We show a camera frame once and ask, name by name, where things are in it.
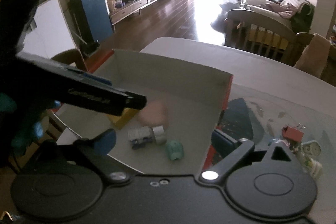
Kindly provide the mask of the green label plastic jar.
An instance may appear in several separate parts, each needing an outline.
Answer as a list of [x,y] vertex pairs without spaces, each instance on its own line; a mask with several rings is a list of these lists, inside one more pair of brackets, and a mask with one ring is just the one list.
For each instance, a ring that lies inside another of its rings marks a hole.
[[299,154],[298,160],[312,178],[318,178],[322,173],[322,164],[305,154]]

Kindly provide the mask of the grey correction tape dispenser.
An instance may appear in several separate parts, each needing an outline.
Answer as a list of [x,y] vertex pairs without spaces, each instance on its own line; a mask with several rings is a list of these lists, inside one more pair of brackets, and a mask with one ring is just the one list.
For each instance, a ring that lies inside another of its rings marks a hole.
[[318,157],[321,154],[321,146],[315,140],[307,141],[302,143],[301,149],[303,153],[311,156],[311,157]]

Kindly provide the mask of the near wooden chair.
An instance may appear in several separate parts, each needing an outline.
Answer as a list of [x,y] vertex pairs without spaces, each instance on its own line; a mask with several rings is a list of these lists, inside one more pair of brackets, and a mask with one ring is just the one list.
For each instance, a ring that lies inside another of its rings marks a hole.
[[84,58],[78,49],[74,48],[64,51],[52,57],[51,59],[53,61],[57,61],[66,65],[75,64],[77,69],[87,71],[87,66],[84,62]]

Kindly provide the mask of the green toy car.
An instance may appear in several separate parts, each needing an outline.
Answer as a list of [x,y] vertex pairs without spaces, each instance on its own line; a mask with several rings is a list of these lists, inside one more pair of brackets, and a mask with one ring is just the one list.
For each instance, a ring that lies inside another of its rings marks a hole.
[[180,160],[184,157],[183,144],[177,140],[172,140],[166,144],[167,156],[171,161]]

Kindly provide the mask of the red cardboard box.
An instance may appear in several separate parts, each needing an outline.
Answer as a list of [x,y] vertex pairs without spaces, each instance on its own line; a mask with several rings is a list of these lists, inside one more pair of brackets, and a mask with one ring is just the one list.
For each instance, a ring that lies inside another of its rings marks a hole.
[[148,102],[167,107],[165,133],[183,145],[179,160],[168,158],[166,147],[154,143],[132,149],[127,132],[139,128],[136,118],[117,130],[112,158],[146,174],[196,174],[201,169],[232,75],[208,66],[147,53],[116,50],[95,75],[119,89],[141,94]]

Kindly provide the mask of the white tape roll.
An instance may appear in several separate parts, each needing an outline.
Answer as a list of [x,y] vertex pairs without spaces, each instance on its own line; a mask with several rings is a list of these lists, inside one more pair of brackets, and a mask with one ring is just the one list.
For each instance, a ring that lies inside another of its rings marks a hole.
[[167,142],[167,137],[163,126],[153,127],[152,130],[157,145],[163,145]]

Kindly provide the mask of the white blue toy truck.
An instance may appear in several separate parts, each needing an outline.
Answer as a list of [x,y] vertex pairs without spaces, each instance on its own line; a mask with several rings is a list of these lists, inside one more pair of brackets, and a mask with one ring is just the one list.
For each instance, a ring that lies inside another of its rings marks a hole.
[[140,149],[153,142],[153,130],[147,126],[131,129],[127,131],[127,138],[132,149]]

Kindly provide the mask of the beige sofa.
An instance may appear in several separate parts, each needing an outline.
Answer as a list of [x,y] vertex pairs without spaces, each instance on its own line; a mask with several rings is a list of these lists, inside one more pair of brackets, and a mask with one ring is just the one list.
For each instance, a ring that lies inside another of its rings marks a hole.
[[314,5],[308,0],[245,0],[244,5],[279,21],[294,33],[311,29]]

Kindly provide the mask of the dark wooden dining chair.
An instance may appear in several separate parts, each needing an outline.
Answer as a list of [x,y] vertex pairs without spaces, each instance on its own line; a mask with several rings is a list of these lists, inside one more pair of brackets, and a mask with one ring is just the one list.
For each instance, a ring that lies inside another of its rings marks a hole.
[[287,26],[266,15],[234,9],[226,18],[224,45],[284,64],[291,64],[296,35]]

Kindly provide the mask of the yellow small box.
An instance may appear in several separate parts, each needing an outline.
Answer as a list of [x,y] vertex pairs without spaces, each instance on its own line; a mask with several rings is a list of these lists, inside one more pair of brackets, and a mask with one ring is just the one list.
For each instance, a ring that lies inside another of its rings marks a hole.
[[125,108],[121,116],[107,114],[107,117],[115,128],[121,130],[138,112],[135,109]]

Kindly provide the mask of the red binder clip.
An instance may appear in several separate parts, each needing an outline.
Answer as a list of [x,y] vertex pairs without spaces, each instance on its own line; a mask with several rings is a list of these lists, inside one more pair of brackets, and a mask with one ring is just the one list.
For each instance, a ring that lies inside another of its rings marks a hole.
[[304,133],[296,127],[285,126],[282,128],[282,137],[297,143],[302,142]]

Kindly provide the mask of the white cupboard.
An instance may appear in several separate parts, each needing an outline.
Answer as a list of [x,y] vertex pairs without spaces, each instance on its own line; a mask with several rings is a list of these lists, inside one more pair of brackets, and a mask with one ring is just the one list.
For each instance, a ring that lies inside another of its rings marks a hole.
[[59,0],[48,0],[38,6],[34,28],[26,35],[23,51],[50,59],[76,48]]

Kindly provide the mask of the blue black cabinet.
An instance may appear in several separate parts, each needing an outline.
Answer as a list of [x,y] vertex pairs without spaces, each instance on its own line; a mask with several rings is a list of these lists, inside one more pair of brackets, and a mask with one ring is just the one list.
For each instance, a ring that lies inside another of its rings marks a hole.
[[113,34],[105,0],[67,0],[72,20],[78,30],[80,50],[88,55],[100,42]]

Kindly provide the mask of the wooden tv cabinet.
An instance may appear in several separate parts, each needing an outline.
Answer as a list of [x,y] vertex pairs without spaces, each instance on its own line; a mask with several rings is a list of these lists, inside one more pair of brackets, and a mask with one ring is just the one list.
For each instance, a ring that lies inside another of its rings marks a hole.
[[129,0],[128,3],[122,4],[120,8],[116,8],[116,11],[110,12],[110,21],[112,23],[113,31],[116,32],[116,24],[124,20],[128,16],[138,13],[141,14],[142,9],[149,5],[154,4],[159,0]]

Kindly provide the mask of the wooden chair with cloth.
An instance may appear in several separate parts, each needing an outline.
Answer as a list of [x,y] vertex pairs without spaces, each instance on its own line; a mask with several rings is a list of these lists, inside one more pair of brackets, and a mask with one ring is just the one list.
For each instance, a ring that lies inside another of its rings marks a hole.
[[300,32],[296,39],[305,48],[294,67],[320,79],[327,64],[331,43],[316,32]]

